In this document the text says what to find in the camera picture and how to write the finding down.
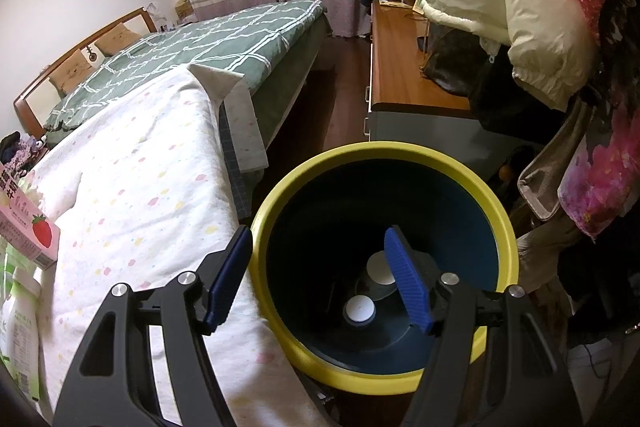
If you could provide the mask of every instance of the white bottle cap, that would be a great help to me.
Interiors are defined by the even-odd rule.
[[[14,283],[18,283],[36,299],[40,297],[40,283],[31,277],[27,270],[16,267],[14,270]]]
[[[354,295],[344,305],[344,313],[350,321],[362,324],[376,313],[376,305],[366,295]]]
[[[367,261],[367,274],[373,282],[378,284],[393,284],[396,282],[388,263],[386,262],[385,251],[379,251],[369,257]]]

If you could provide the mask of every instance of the pink milk carton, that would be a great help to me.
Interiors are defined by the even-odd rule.
[[[24,195],[1,164],[0,235],[43,270],[58,260],[60,229]]]

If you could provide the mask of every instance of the yellow bucket rim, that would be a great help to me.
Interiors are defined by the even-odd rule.
[[[345,145],[315,156],[293,169],[273,188],[262,202],[254,222],[254,253],[249,263],[255,294],[260,309],[269,321],[289,362],[300,371],[321,383],[357,394],[391,395],[412,393],[418,387],[422,370],[397,375],[368,375],[337,367],[308,350],[284,325],[278,315],[266,277],[268,238],[280,212],[300,188],[316,176],[335,167],[368,159],[396,159],[415,162],[442,172],[456,181],[482,208],[494,232],[498,251],[498,280],[496,291],[502,292],[518,282],[518,247],[511,221],[492,190],[469,168],[438,151],[403,142],[373,141]],[[473,362],[486,346],[486,328],[474,334],[471,359]]]

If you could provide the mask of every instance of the bucket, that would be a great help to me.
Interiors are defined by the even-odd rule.
[[[503,291],[518,281],[511,223],[489,187],[437,151],[364,142],[315,156],[283,178],[252,225],[250,272],[263,314],[289,361],[359,394],[413,392],[433,337],[412,327],[399,293],[375,302],[364,327],[342,317],[383,236],[399,225],[412,248],[469,284]],[[471,362],[484,351],[474,335]]]

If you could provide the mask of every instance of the plaid bedspread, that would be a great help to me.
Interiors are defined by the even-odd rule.
[[[76,129],[109,103],[180,64],[244,73],[254,93],[323,11],[319,0],[264,4],[145,36],[107,58],[53,109],[44,127]]]

